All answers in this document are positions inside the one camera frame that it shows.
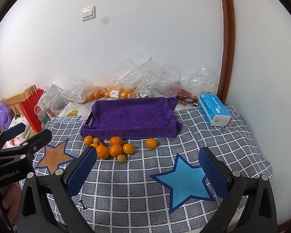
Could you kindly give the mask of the person left hand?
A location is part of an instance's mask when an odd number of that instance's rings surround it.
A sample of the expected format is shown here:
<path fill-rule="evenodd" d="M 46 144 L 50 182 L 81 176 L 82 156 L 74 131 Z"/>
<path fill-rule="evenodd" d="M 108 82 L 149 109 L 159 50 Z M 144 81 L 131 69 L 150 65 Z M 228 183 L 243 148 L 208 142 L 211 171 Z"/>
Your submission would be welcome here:
<path fill-rule="evenodd" d="M 20 198 L 21 187 L 19 183 L 13 183 L 2 200 L 3 207 L 8 211 L 8 220 L 13 225 L 17 224 Z"/>

